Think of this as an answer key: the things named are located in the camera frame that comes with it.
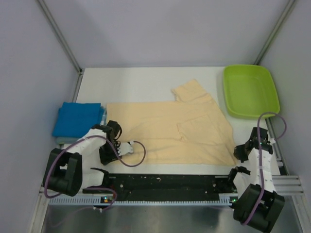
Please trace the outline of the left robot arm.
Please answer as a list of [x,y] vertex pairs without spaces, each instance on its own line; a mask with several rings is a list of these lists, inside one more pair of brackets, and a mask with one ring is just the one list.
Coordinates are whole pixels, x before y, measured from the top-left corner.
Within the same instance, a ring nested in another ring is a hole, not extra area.
[[55,198],[61,194],[75,196],[81,189],[94,187],[99,192],[110,188],[104,171],[92,165],[99,160],[107,165],[121,158],[117,139],[122,133],[116,121],[94,125],[76,142],[64,149],[54,148],[49,155],[43,178],[44,195]]

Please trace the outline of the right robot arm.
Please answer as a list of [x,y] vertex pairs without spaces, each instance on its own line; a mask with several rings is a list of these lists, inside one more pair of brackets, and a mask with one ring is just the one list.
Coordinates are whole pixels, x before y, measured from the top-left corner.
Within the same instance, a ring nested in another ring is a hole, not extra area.
[[234,219],[262,233],[271,232],[285,203],[273,184],[272,155],[268,131],[254,127],[248,141],[235,147],[241,165],[231,169],[226,183],[238,193],[232,204]]

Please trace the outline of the beige t shirt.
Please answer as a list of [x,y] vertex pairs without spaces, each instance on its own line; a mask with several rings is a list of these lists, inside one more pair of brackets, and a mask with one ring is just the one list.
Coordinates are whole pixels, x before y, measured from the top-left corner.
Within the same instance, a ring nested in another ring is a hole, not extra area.
[[213,97],[195,79],[172,92],[173,101],[108,103],[120,140],[141,142],[147,164],[234,166],[233,129]]

